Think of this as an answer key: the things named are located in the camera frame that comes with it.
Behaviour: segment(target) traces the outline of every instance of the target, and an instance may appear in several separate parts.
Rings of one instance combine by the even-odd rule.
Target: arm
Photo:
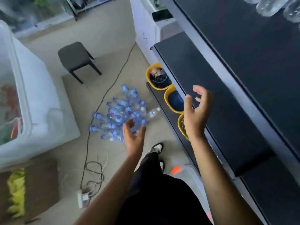
[[[130,128],[134,126],[129,120],[123,126],[123,135],[127,148],[127,158],[109,183],[88,206],[74,225],[114,224],[125,201],[126,193],[133,172],[142,156],[146,127],[140,129],[138,136]]]
[[[200,102],[196,109],[192,108],[192,97],[186,96],[185,129],[197,159],[215,225],[262,224],[232,184],[204,135],[212,93],[197,85],[193,90],[202,96],[196,97]]]

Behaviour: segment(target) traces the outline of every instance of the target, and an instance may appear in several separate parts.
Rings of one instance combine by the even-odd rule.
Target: person's right arm
[[[185,130],[197,159],[215,225],[261,225],[259,218],[230,181],[204,135],[212,93],[198,85],[194,85],[193,90],[202,96],[201,99],[196,97],[200,102],[196,109],[192,107],[192,97],[186,96]]]

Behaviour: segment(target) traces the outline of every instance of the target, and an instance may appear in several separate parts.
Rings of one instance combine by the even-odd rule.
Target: black pants
[[[198,198],[182,180],[161,172],[158,153],[150,153],[134,172],[117,224],[209,224]]]

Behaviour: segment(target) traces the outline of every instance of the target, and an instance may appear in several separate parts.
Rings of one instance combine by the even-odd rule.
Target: forearm
[[[205,137],[191,140],[216,225],[261,224],[239,194]]]
[[[113,224],[125,201],[139,156],[127,157],[109,183],[76,221],[75,225]]]

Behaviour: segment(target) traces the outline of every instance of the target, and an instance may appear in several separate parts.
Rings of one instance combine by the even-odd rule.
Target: hand
[[[209,117],[210,107],[213,100],[211,91],[199,85],[193,86],[193,91],[202,95],[201,98],[196,97],[200,105],[193,109],[193,98],[190,95],[185,97],[184,122],[185,130],[190,140],[195,138],[205,138],[204,128]]]
[[[142,126],[140,128],[140,133],[138,136],[135,136],[133,132],[131,132],[130,129],[133,126],[134,121],[132,119],[128,120],[125,125],[123,125],[123,136],[127,148],[127,157],[134,156],[140,159],[144,147],[146,126]]]

